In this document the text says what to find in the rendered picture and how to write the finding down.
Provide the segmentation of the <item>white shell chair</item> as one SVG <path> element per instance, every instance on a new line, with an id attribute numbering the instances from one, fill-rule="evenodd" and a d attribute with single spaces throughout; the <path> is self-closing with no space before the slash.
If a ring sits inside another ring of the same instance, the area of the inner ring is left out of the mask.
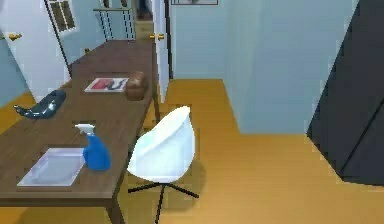
<path id="1" fill-rule="evenodd" d="M 195 133 L 190 115 L 190 106 L 181 106 L 169 112 L 136 141 L 127 167 L 133 176 L 150 181 L 150 184 L 130 188 L 129 193 L 157 186 L 161 188 L 155 224 L 159 224 L 166 187 L 199 197 L 174 184 L 188 171 L 195 156 Z"/>

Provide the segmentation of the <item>brown bread loaf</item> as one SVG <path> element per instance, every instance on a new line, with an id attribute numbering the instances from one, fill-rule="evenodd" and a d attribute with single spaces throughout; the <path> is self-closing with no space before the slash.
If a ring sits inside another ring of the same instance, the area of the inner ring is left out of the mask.
<path id="1" fill-rule="evenodd" d="M 147 88 L 147 76 L 141 71 L 136 71 L 129 76 L 126 83 L 125 95 L 128 100 L 140 101 L 144 98 Z"/>

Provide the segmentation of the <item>white room door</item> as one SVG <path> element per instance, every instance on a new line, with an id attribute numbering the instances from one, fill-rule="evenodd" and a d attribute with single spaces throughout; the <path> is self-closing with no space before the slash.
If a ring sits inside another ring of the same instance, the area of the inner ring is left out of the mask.
<path id="1" fill-rule="evenodd" d="M 160 92 L 160 101 L 165 102 L 169 80 L 170 80 L 170 65 L 168 49 L 168 31 L 167 31 L 167 15 L 166 15 L 167 0 L 152 0 L 152 14 L 154 23 L 154 34 L 164 34 L 162 40 L 154 39 L 157 54 L 157 71 L 158 84 Z"/>
<path id="2" fill-rule="evenodd" d="M 0 0 L 0 30 L 36 102 L 70 80 L 44 0 Z"/>

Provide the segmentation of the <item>brown wooden table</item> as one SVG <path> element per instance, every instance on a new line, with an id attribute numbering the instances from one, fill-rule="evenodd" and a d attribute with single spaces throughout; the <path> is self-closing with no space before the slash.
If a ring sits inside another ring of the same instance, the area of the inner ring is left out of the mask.
<path id="1" fill-rule="evenodd" d="M 86 93 L 97 77 L 155 76 L 151 40 L 108 41 L 72 65 L 67 98 L 47 120 L 21 119 L 0 135 L 0 207 L 103 207 L 112 224 L 125 224 L 117 195 L 153 91 L 130 101 L 123 93 Z M 86 139 L 74 127 L 92 123 L 112 160 L 105 172 L 84 167 L 70 187 L 20 188 L 17 183 L 49 148 L 81 147 Z"/>

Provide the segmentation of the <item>red and white book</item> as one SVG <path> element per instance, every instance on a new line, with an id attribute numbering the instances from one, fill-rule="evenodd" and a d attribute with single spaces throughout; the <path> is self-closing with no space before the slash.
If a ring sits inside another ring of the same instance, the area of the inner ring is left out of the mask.
<path id="1" fill-rule="evenodd" d="M 125 90 L 128 78 L 96 78 L 85 89 L 85 92 L 114 93 Z"/>

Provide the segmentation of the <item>blue spray bottle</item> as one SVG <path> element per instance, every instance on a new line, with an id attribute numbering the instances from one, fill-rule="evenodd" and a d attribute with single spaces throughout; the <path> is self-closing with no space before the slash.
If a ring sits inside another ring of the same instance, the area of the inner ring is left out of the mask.
<path id="1" fill-rule="evenodd" d="M 95 134 L 92 124 L 76 124 L 76 128 L 86 135 L 88 145 L 83 150 L 83 157 L 87 167 L 94 171 L 106 171 L 111 167 L 111 159 L 106 146 Z"/>

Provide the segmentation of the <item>dark blue watering can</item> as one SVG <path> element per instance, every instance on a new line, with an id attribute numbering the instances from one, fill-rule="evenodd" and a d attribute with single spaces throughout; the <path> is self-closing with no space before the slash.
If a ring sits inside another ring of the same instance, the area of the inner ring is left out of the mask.
<path id="1" fill-rule="evenodd" d="M 29 119 L 49 119 L 60 109 L 66 99 L 64 90 L 54 90 L 31 108 L 14 105 L 15 112 Z"/>

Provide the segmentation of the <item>pale grey tray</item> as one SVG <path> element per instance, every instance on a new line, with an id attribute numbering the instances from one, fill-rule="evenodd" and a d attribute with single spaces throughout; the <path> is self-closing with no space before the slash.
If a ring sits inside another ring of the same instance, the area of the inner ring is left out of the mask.
<path id="1" fill-rule="evenodd" d="M 83 148 L 49 148 L 17 186 L 68 187 L 84 164 Z"/>

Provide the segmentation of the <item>black cabinet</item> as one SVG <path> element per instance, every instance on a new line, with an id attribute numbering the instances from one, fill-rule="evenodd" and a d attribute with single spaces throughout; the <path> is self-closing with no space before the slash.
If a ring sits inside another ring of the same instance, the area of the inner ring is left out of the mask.
<path id="1" fill-rule="evenodd" d="M 307 136 L 342 180 L 384 186 L 384 0 L 359 0 Z"/>

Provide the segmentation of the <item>black framed wall picture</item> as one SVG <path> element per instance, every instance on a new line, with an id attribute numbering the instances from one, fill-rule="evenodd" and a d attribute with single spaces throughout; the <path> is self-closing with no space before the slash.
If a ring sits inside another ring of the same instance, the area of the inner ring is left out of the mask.
<path id="1" fill-rule="evenodd" d="M 218 5 L 219 0 L 171 0 L 171 5 Z"/>

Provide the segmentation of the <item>window with white frame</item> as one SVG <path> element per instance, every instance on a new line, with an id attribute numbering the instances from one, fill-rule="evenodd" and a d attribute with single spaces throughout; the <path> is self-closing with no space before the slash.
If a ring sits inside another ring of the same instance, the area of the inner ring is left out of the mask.
<path id="1" fill-rule="evenodd" d="M 47 0 L 47 2 L 60 35 L 67 35 L 77 30 L 72 0 Z"/>

